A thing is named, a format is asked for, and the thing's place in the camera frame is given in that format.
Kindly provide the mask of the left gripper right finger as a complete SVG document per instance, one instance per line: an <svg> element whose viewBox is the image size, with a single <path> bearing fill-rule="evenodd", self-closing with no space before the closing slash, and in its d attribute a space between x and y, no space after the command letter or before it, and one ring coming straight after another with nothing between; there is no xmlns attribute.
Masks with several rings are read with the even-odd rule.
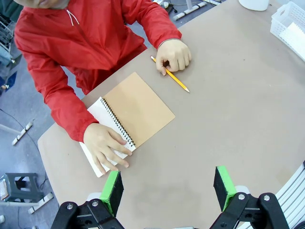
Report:
<svg viewBox="0 0 305 229"><path fill-rule="evenodd" d="M250 223L252 229L290 229L273 193L262 193L255 198L237 192L225 166L215 168L213 187L221 214L211 229L237 229L241 222Z"/></svg>

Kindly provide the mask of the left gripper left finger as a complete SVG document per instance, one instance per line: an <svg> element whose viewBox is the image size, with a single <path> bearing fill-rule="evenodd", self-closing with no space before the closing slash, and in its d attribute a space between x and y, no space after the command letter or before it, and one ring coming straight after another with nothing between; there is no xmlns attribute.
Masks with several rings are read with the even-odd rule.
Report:
<svg viewBox="0 0 305 229"><path fill-rule="evenodd" d="M123 191L120 171L112 171L99 197L62 203L51 229L124 229L116 218Z"/></svg>

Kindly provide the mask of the brown spiral notebook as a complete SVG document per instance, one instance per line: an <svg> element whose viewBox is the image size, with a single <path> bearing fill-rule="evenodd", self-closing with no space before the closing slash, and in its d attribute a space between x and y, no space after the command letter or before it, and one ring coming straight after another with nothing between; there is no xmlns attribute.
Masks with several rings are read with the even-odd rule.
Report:
<svg viewBox="0 0 305 229"><path fill-rule="evenodd" d="M88 111L101 124L121 135L125 148L134 151L170 123L175 115L149 85L132 73Z"/></svg>

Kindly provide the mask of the yellow pencil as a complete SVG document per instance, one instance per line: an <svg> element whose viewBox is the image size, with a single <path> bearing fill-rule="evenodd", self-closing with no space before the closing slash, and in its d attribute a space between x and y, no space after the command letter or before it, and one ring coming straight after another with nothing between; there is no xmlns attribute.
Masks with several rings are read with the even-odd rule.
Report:
<svg viewBox="0 0 305 229"><path fill-rule="evenodd" d="M165 70L166 70L166 74L169 75L177 84L179 84L181 88L183 88L186 92L190 93L189 89L176 76L174 76L173 73L171 73L166 68Z"/></svg>

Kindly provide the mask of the white paper sheet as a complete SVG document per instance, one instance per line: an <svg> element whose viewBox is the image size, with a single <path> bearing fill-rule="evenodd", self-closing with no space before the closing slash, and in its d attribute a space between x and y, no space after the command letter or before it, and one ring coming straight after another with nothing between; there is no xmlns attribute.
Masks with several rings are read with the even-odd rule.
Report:
<svg viewBox="0 0 305 229"><path fill-rule="evenodd" d="M292 50L305 59L305 33L297 24L292 22L279 36Z"/></svg>

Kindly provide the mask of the person's left forearm red sleeve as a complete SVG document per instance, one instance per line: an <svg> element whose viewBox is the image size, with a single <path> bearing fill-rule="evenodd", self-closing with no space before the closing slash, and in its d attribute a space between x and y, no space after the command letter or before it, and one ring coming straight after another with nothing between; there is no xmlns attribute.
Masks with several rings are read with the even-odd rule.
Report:
<svg viewBox="0 0 305 229"><path fill-rule="evenodd" d="M151 0L120 0L122 15L127 24L142 25L149 42L158 48L164 41L180 39L182 34L168 13Z"/></svg>

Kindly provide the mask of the person's right forearm red sleeve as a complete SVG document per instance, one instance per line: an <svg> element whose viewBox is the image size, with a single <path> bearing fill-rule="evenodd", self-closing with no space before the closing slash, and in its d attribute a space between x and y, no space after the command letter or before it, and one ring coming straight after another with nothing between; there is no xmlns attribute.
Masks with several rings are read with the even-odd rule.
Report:
<svg viewBox="0 0 305 229"><path fill-rule="evenodd" d="M85 104L68 86L68 76L62 67L47 55L21 50L27 62L36 90L44 103L51 109L51 116L71 137L83 142L87 127L97 120L90 114Z"/></svg>

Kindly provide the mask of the person's right hand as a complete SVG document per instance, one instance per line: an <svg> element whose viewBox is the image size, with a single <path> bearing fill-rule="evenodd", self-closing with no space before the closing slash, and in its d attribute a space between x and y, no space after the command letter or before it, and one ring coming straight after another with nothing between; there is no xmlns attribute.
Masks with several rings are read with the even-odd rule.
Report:
<svg viewBox="0 0 305 229"><path fill-rule="evenodd" d="M83 143L88 148L95 165L102 174L106 173L104 167L111 171L118 170L111 163L112 161L124 167L129 167L129 163L116 155L114 151L129 156L132 155L132 152L124 147L127 142L113 129L98 123L92 123L84 132Z"/></svg>

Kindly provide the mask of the person's left hand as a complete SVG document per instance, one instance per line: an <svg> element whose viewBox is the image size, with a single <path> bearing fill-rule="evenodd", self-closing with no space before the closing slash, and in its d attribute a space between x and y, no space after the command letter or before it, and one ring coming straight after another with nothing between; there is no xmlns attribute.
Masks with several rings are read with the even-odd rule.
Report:
<svg viewBox="0 0 305 229"><path fill-rule="evenodd" d="M192 59L188 46L179 39L162 42L156 55L156 68L163 75L170 72L182 71Z"/></svg>

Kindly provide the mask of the white slatted panel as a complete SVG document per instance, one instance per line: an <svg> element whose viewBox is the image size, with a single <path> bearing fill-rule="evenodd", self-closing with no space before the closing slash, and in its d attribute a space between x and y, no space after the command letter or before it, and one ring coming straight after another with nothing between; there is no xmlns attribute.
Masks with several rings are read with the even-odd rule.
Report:
<svg viewBox="0 0 305 229"><path fill-rule="evenodd" d="M290 229L305 221L305 161L276 194Z"/></svg>

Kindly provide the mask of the gray plastic stool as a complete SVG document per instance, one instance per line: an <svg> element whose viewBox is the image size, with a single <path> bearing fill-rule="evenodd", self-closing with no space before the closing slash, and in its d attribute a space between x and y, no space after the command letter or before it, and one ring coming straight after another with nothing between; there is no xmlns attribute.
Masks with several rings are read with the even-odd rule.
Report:
<svg viewBox="0 0 305 229"><path fill-rule="evenodd" d="M5 202L39 202L44 194L36 185L36 173L5 173L0 181L5 180L8 195L3 199Z"/></svg>

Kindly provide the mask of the blue floor mat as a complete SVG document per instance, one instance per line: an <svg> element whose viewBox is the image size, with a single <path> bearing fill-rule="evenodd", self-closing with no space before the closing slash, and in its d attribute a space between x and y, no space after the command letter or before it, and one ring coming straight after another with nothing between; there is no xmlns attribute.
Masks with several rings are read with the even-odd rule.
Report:
<svg viewBox="0 0 305 229"><path fill-rule="evenodd" d="M15 84L16 76L17 71L6 79L0 76L0 96L3 92L8 91Z"/></svg>

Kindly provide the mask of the red jacket torso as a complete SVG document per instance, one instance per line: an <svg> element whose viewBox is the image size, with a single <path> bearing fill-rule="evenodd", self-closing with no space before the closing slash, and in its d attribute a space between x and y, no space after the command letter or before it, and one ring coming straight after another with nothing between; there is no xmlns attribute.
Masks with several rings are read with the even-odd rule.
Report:
<svg viewBox="0 0 305 229"><path fill-rule="evenodd" d="M15 43L45 100L74 95L63 68L87 94L146 48L125 25L116 0L71 0L62 10L24 8Z"/></svg>

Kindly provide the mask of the white plastic basket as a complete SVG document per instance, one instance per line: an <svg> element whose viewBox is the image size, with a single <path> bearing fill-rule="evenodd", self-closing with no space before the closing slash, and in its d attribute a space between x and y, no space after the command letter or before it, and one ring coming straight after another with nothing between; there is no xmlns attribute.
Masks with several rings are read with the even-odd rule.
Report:
<svg viewBox="0 0 305 229"><path fill-rule="evenodd" d="M282 5L276 13L272 15L270 32L287 45L281 38L283 32L292 22L297 24L305 33L305 0L291 0ZM304 62L305 59L296 53Z"/></svg>

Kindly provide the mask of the white cylinder appliance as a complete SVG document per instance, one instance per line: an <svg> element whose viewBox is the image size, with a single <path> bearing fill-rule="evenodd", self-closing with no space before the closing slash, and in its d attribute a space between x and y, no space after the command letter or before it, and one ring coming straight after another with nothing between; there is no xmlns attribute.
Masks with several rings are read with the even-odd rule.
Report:
<svg viewBox="0 0 305 229"><path fill-rule="evenodd" d="M238 0L246 9L254 11L265 11L269 5L269 0Z"/></svg>

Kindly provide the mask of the white table frame foot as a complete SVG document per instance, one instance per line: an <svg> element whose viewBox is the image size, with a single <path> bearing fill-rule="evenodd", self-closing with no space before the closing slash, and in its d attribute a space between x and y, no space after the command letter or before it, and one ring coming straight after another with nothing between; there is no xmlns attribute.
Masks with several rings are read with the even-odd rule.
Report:
<svg viewBox="0 0 305 229"><path fill-rule="evenodd" d="M25 127L21 126L22 129L20 131L10 128L6 125L0 124L0 130L5 131L7 133L10 134L14 134L16 137L14 138L14 140L12 141L12 145L15 146L20 140L21 138L30 130L30 128L33 126L33 121L30 121Z"/></svg>
<svg viewBox="0 0 305 229"><path fill-rule="evenodd" d="M43 197L40 201L37 203L32 202L5 202L0 201L0 207L27 207L28 213L33 214L38 209L40 209L42 206L44 206L46 203L48 203L50 200L54 198L54 195L52 193L47 194L45 197Z"/></svg>

